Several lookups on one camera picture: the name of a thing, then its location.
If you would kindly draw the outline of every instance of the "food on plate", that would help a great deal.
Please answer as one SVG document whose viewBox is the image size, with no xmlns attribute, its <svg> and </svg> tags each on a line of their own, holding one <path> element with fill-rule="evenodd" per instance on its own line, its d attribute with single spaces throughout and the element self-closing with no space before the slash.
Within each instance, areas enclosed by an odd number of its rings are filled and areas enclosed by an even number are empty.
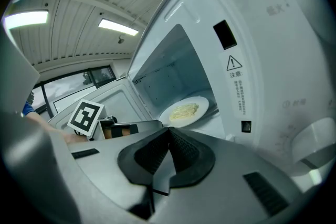
<svg viewBox="0 0 336 224">
<path fill-rule="evenodd" d="M 198 104 L 185 104 L 174 108 L 170 114 L 169 119 L 171 121 L 191 118 L 195 115 L 198 109 Z"/>
</svg>

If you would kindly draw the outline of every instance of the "warning triangle symbol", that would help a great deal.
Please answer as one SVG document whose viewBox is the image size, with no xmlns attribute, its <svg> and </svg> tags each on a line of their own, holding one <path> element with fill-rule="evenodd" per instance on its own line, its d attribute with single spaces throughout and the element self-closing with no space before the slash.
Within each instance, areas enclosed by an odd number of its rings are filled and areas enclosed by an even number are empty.
<svg viewBox="0 0 336 224">
<path fill-rule="evenodd" d="M 242 65 L 230 55 L 229 61 L 227 63 L 226 71 L 230 71 L 230 70 L 241 68 L 241 67 Z"/>
</svg>

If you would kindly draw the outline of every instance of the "fluorescent light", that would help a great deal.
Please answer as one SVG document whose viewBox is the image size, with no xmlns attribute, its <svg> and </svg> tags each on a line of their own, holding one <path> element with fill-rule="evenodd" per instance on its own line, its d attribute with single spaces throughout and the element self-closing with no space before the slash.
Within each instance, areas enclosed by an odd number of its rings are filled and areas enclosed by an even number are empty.
<svg viewBox="0 0 336 224">
<path fill-rule="evenodd" d="M 24 25 L 45 24 L 47 17 L 47 11 L 18 13 L 6 17 L 5 25 L 7 29 L 12 29 Z"/>
<path fill-rule="evenodd" d="M 98 27 L 112 29 L 112 30 L 115 30 L 115 31 L 119 31 L 119 32 L 122 32 L 122 33 L 132 35 L 132 36 L 135 36 L 138 33 L 138 31 L 136 31 L 132 28 L 129 28 L 127 26 L 123 26 L 123 25 L 120 25 L 120 24 L 117 24 L 117 23 L 111 22 L 110 20 L 105 20 L 105 19 L 101 20 Z"/>
</svg>

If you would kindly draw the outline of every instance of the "window frame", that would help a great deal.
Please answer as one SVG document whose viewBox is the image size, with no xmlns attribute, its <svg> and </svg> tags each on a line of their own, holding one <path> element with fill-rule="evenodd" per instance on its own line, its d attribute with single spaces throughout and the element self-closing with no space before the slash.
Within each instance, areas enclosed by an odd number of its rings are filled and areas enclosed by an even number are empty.
<svg viewBox="0 0 336 224">
<path fill-rule="evenodd" d="M 55 105 L 55 103 L 56 103 L 57 101 L 62 100 L 62 99 L 64 99 L 64 98 L 66 98 L 66 97 L 69 97 L 69 96 L 71 96 L 71 95 L 73 95 L 73 94 L 76 94 L 77 92 L 81 92 L 81 91 L 83 91 L 83 90 L 86 90 L 86 89 L 91 88 L 91 87 L 94 87 L 94 86 L 95 86 L 95 85 L 88 86 L 88 87 L 86 87 L 86 88 L 84 88 L 84 89 L 78 90 L 78 91 L 73 92 L 73 93 L 71 93 L 71 94 L 69 94 L 69 95 L 67 95 L 67 96 L 64 96 L 64 97 L 62 97 L 62 98 L 59 98 L 59 99 L 54 100 L 54 101 L 52 102 L 52 104 L 54 105 L 55 110 L 57 111 L 57 108 L 56 108 L 56 105 Z"/>
<path fill-rule="evenodd" d="M 93 71 L 93 70 L 103 69 L 103 68 L 108 68 L 109 71 L 111 72 L 111 75 L 113 76 L 113 78 L 112 78 L 112 79 L 108 79 L 108 80 L 104 80 L 104 81 L 100 81 L 100 82 L 96 82 L 95 79 L 94 79 L 94 76 L 93 76 L 93 74 L 92 74 L 92 71 Z M 41 81 L 40 83 L 36 84 L 36 85 L 33 87 L 33 89 L 38 88 L 38 87 L 41 87 L 41 89 L 42 89 L 42 93 L 43 93 L 43 97 L 44 97 L 44 100 L 45 100 L 46 103 L 45 103 L 44 105 L 38 107 L 37 109 L 35 109 L 36 113 L 41 114 L 42 112 L 45 112 L 45 111 L 47 110 L 47 111 L 48 111 L 48 114 L 49 114 L 49 116 L 50 116 L 50 118 L 53 118 L 53 117 L 54 117 L 54 114 L 53 114 L 53 112 L 52 112 L 52 110 L 51 110 L 51 107 L 50 107 L 49 100 L 48 100 L 48 98 L 47 98 L 46 90 L 45 90 L 45 88 L 44 88 L 44 85 L 45 85 L 45 84 L 48 84 L 48 83 L 53 82 L 53 81 L 55 81 L 55 80 L 59 80 L 59 79 L 62 79 L 62 78 L 66 78 L 66 77 L 69 77 L 69 76 L 72 76 L 72 75 L 76 75 L 76 74 L 84 73 L 84 72 L 87 72 L 87 73 L 88 73 L 88 75 L 89 75 L 91 81 L 93 82 L 93 85 L 96 87 L 96 89 L 98 89 L 99 87 L 104 86 L 104 85 L 106 85 L 106 84 L 108 84 L 108 83 L 110 83 L 110 82 L 112 82 L 112 81 L 114 81 L 114 80 L 117 79 L 117 78 L 115 77 L 115 74 L 113 73 L 113 70 L 112 70 L 111 66 L 101 66 L 101 67 L 94 67 L 94 68 L 88 68 L 88 69 L 83 69 L 83 70 L 75 71 L 75 72 L 71 72 L 71 73 L 67 73 L 67 74 L 63 74 L 63 75 L 54 77 L 54 78 L 52 78 L 52 79 L 48 79 L 48 80 L 46 80 L 46 81 Z"/>
</svg>

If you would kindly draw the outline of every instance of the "window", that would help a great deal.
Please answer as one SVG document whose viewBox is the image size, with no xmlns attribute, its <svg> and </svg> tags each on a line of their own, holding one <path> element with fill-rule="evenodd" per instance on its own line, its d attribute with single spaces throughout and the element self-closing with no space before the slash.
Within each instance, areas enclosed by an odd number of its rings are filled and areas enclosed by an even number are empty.
<svg viewBox="0 0 336 224">
<path fill-rule="evenodd" d="M 88 87 L 84 90 L 78 91 L 76 93 L 68 95 L 67 97 L 64 97 L 64 98 L 61 98 L 61 99 L 55 101 L 54 106 L 56 108 L 57 113 L 66 109 L 70 104 L 73 104 L 76 101 L 82 99 L 84 96 L 88 95 L 89 93 L 92 93 L 94 90 L 96 90 L 96 87 L 91 86 L 91 87 Z"/>
<path fill-rule="evenodd" d="M 49 120 L 113 80 L 115 76 L 109 66 L 82 70 L 35 85 L 27 101 L 38 114 Z"/>
<path fill-rule="evenodd" d="M 49 82 L 44 88 L 50 103 L 91 86 L 93 82 L 88 73 L 83 72 Z"/>
<path fill-rule="evenodd" d="M 96 83 L 105 82 L 114 78 L 109 68 L 92 70 L 92 75 Z"/>
<path fill-rule="evenodd" d="M 31 91 L 27 101 L 35 110 L 45 105 L 46 101 L 44 100 L 43 97 L 42 88 L 41 87 L 34 88 Z"/>
</svg>

